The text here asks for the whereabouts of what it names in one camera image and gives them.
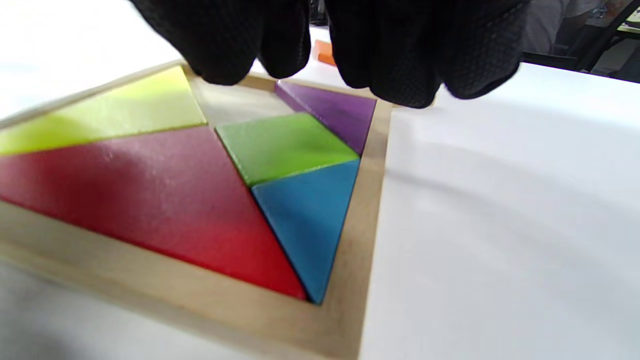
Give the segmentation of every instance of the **orange object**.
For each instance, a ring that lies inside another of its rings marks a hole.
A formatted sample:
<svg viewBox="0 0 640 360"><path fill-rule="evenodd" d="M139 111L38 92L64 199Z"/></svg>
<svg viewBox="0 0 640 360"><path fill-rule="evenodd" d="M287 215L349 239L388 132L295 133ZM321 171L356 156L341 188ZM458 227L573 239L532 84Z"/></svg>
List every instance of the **orange object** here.
<svg viewBox="0 0 640 360"><path fill-rule="evenodd" d="M335 66L335 61L333 60L333 47L330 42L316 40L314 52L318 61Z"/></svg>

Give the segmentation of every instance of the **yellow triangle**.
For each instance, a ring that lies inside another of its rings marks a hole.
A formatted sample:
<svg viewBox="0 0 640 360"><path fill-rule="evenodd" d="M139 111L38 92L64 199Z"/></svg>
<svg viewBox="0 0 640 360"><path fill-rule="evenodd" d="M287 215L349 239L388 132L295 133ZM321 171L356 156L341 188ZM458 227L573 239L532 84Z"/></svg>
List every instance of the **yellow triangle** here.
<svg viewBox="0 0 640 360"><path fill-rule="evenodd" d="M1 131L0 156L205 123L175 67Z"/></svg>

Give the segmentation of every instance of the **purple parallelogram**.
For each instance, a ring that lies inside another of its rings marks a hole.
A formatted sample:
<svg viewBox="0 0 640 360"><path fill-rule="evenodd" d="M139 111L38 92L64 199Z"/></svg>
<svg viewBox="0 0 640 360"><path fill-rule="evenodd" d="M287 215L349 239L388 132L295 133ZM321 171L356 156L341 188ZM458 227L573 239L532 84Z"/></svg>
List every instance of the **purple parallelogram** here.
<svg viewBox="0 0 640 360"><path fill-rule="evenodd" d="M283 81L276 84L275 92L293 110L315 116L358 155L362 155L376 107L375 99Z"/></svg>

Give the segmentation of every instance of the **triangle piece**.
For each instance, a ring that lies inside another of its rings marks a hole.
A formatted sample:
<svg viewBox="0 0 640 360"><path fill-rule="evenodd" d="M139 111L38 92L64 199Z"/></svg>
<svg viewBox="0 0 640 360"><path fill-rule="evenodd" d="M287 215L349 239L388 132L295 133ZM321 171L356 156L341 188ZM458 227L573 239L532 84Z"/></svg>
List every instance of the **triangle piece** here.
<svg viewBox="0 0 640 360"><path fill-rule="evenodd" d="M275 92L295 111L322 122L358 155L367 142L376 100L279 81Z"/></svg>
<svg viewBox="0 0 640 360"><path fill-rule="evenodd" d="M189 81L175 67L0 132L0 155L205 123Z"/></svg>
<svg viewBox="0 0 640 360"><path fill-rule="evenodd" d="M0 157L0 199L306 299L207 126Z"/></svg>
<svg viewBox="0 0 640 360"><path fill-rule="evenodd" d="M353 160L252 190L316 304L326 293L359 165Z"/></svg>

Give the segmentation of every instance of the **red triangle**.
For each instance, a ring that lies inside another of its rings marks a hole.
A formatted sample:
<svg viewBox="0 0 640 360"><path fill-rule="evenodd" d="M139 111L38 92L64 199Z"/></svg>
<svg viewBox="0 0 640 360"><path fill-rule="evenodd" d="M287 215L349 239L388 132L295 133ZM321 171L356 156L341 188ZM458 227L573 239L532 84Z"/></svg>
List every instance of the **red triangle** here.
<svg viewBox="0 0 640 360"><path fill-rule="evenodd" d="M0 199L306 298L206 126L0 158Z"/></svg>

